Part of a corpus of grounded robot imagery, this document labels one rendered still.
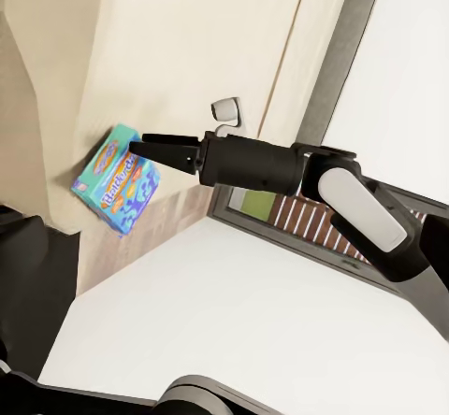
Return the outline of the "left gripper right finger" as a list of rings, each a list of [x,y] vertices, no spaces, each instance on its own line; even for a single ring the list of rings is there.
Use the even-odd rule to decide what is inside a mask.
[[[449,290],[449,219],[427,215],[419,247]]]

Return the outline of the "board game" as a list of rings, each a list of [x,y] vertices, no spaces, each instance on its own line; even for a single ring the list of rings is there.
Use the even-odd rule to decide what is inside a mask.
[[[129,151],[136,129],[118,123],[71,189],[126,236],[162,181],[152,160]]]

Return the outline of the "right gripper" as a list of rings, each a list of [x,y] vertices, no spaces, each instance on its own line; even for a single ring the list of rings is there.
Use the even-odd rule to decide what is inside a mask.
[[[129,151],[158,164],[199,174],[199,184],[216,183],[264,191],[271,170],[274,144],[246,136],[219,137],[206,131],[204,138],[143,133],[132,141]]]

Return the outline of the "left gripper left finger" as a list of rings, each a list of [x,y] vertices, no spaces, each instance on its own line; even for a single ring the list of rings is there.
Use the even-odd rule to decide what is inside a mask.
[[[0,327],[49,250],[40,215],[0,225]]]

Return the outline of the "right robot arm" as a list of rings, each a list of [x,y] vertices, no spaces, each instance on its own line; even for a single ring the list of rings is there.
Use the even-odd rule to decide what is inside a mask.
[[[143,133],[129,151],[216,183],[326,203],[331,224],[417,308],[449,344],[449,290],[419,247],[423,222],[378,181],[362,181],[357,153],[323,145],[280,147],[247,136],[239,96],[210,104],[220,124],[204,138]],[[234,122],[235,124],[231,123]],[[307,155],[308,154],[308,155]],[[307,156],[307,157],[306,157]]]

